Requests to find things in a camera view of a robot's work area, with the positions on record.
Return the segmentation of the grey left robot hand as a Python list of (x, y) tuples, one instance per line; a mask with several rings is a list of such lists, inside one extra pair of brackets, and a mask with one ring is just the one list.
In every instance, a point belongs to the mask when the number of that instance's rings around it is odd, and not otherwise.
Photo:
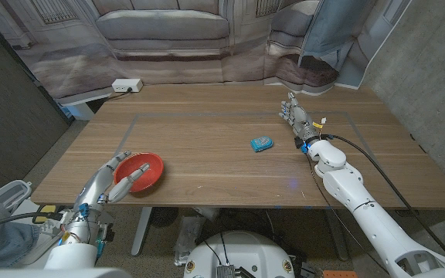
[[(99, 197), (110, 187), (114, 173), (119, 164), (131, 155), (130, 151), (122, 152), (103, 164), (87, 181), (76, 198), (73, 211), (78, 212), (82, 204), (87, 203), (92, 209), (98, 210)], [(122, 178), (107, 195), (106, 202), (119, 202), (130, 191), (133, 184), (150, 168), (149, 163), (141, 165), (131, 174)]]

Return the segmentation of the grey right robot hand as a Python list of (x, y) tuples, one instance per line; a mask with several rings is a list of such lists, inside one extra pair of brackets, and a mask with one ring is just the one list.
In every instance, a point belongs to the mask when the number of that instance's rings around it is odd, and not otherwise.
[(292, 92), (289, 92), (287, 101), (281, 102), (279, 116), (289, 123), (295, 138), (300, 139), (304, 144), (313, 144), (319, 140), (319, 134), (311, 116), (298, 103)]

